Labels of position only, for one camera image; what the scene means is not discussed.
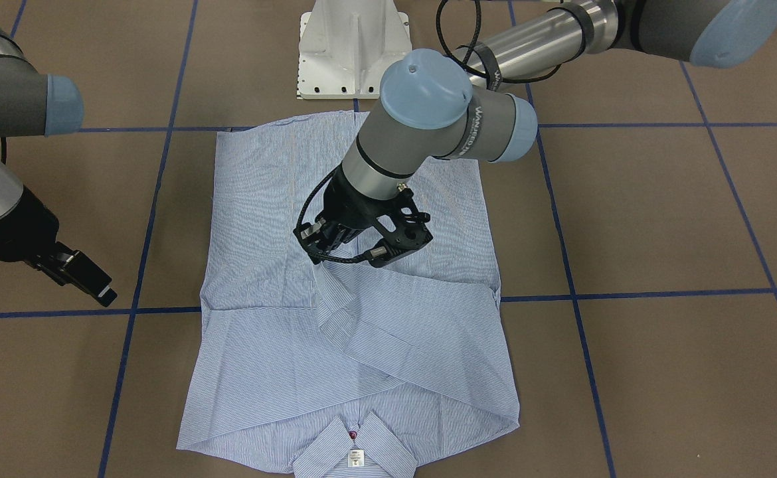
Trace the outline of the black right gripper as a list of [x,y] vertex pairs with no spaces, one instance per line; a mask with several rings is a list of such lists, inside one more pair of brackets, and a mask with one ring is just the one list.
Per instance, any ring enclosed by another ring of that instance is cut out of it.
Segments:
[[29,189],[0,218],[0,261],[24,262],[60,285],[73,285],[109,307],[116,297],[112,278],[82,251],[57,241],[60,221]]

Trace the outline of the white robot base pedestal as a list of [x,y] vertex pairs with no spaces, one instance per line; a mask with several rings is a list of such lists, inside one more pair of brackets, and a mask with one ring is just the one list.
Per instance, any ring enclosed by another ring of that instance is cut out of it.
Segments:
[[409,17],[392,1],[317,1],[298,48],[298,99],[377,99],[385,70],[412,51]]

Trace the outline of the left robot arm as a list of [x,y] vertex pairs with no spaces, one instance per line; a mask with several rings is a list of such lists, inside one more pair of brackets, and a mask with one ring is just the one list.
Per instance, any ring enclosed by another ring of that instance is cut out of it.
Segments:
[[408,187],[425,159],[515,161],[531,148],[535,111],[504,86],[610,49],[732,68],[776,27],[777,1],[562,1],[455,50],[414,49],[386,69],[379,102],[316,186],[321,212],[309,223],[301,210],[292,232],[314,264],[394,263],[433,238]]

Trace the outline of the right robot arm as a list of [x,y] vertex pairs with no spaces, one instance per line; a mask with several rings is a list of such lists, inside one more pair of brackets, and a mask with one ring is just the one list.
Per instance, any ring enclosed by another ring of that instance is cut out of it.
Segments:
[[[42,74],[0,27],[0,143],[17,137],[78,132],[84,115],[78,86]],[[87,254],[58,241],[60,221],[8,167],[0,151],[0,261],[23,262],[58,285],[73,285],[107,307],[112,279]]]

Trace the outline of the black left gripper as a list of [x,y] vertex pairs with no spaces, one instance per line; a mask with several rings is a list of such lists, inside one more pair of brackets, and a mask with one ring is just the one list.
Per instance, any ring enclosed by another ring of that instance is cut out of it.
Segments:
[[[323,191],[323,208],[313,223],[304,222],[312,200]],[[361,263],[388,257],[389,249],[375,246],[352,258],[331,255],[342,243],[351,242],[375,223],[375,216],[363,210],[365,197],[346,180],[341,166],[334,167],[307,196],[296,220],[294,235],[313,263]]]

